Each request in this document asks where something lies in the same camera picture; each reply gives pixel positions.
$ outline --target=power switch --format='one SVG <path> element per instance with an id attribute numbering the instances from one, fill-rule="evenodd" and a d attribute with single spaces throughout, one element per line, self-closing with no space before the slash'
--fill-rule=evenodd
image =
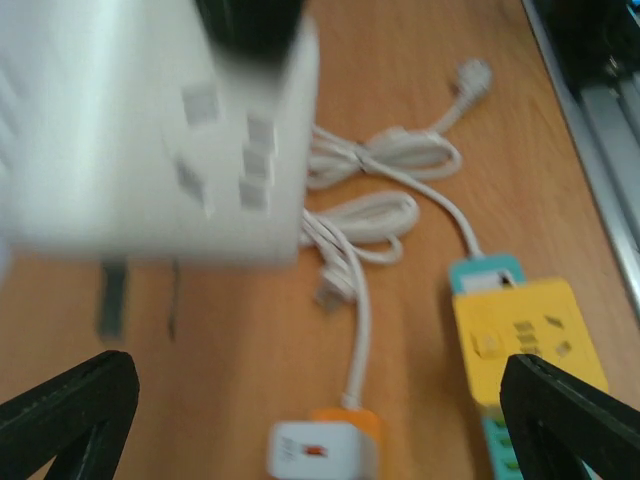
<path id="1" fill-rule="evenodd" d="M 504 356 L 505 350 L 500 335 L 492 330 L 478 330 L 471 332 L 473 348 L 478 356 L 484 360 Z"/>

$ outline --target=yellow power strip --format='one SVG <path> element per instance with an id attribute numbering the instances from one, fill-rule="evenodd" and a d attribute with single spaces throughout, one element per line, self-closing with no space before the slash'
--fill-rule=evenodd
<path id="1" fill-rule="evenodd" d="M 608 391 L 608 384 L 570 285 L 554 278 L 454 297 L 469 389 L 482 413 L 500 411 L 507 358 L 538 355 Z"/>

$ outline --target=power strip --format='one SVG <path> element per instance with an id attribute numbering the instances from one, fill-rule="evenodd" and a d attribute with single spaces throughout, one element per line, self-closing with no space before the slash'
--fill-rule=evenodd
<path id="1" fill-rule="evenodd" d="M 212 45 L 192 0 L 2 2 L 0 232 L 71 258 L 297 258 L 319 71 Z"/>
<path id="2" fill-rule="evenodd" d="M 607 380 L 566 281 L 526 283 L 517 259 L 508 255 L 461 262 L 450 280 L 469 388 L 495 478 L 520 480 L 499 400 L 508 356 L 539 355 L 605 392 Z"/>

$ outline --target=white power cable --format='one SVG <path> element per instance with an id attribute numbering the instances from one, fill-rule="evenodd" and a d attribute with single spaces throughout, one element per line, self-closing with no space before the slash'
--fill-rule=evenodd
<path id="1" fill-rule="evenodd" d="M 458 223 L 472 257 L 482 257 L 478 239 L 464 213 L 448 198 L 423 182 L 445 178 L 462 166 L 460 152 L 442 134 L 485 96 L 492 73 L 481 60 L 471 60 L 458 69 L 458 98 L 453 107 L 427 130 L 407 132 L 394 127 L 365 145 L 345 140 L 320 127 L 309 159 L 309 189 L 329 188 L 363 171 L 383 175 L 407 185 L 440 204 Z M 315 244 L 324 260 L 323 282 L 316 300 L 332 309 L 343 302 L 357 301 L 358 327 L 343 407 L 358 409 L 371 342 L 371 305 L 361 261 L 390 265 L 402 257 L 400 236 L 419 216 L 410 195 L 384 192 L 368 195 L 319 214 L 304 212 L 302 246 Z M 385 252 L 355 246 L 386 241 Z"/>

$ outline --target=wooden table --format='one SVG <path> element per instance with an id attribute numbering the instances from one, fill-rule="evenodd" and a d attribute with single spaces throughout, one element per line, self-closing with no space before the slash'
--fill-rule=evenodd
<path id="1" fill-rule="evenodd" d="M 461 173 L 437 182 L 485 250 L 530 278 L 561 275 L 578 297 L 613 393 L 640 407 L 640 333 L 589 189 L 517 0 L 314 0 L 322 70 L 318 123 L 353 139 L 429 125 L 452 101 L 458 63 L 482 57 L 490 96 L 451 132 Z M 361 178 L 312 195 L 312 209 L 398 188 Z M 467 392 L 447 268 L 464 254 L 440 208 L 418 199 L 406 258 L 368 268 L 374 340 L 366 406 L 388 425 L 393 478 L 491 478 Z M 333 406 L 353 311 L 312 302 L 320 261 L 279 272 L 187 269 L 178 340 L 167 338 L 171 271 L 133 273 L 127 341 L 141 380 L 123 479 L 265 479 L 273 422 Z M 101 351 L 96 265 L 22 257 L 0 298 L 0 401 Z"/>

